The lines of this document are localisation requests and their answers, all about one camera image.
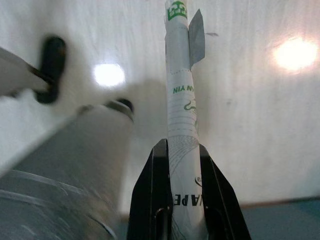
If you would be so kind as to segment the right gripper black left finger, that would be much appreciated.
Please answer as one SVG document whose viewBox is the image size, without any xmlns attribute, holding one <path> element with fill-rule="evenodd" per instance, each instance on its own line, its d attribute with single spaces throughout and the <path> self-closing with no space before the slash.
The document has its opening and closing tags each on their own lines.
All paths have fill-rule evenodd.
<svg viewBox="0 0 320 240">
<path fill-rule="evenodd" d="M 134 185 L 126 238 L 171 239 L 172 212 L 168 141 L 164 138 L 151 149 Z"/>
</svg>

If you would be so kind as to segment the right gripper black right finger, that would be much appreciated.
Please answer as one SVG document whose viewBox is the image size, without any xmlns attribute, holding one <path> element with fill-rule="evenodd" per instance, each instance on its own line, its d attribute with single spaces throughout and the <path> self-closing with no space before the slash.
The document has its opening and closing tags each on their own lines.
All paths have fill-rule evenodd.
<svg viewBox="0 0 320 240">
<path fill-rule="evenodd" d="M 204 146 L 199 148 L 202 202 L 209 240 L 250 240 L 235 191 Z"/>
</svg>

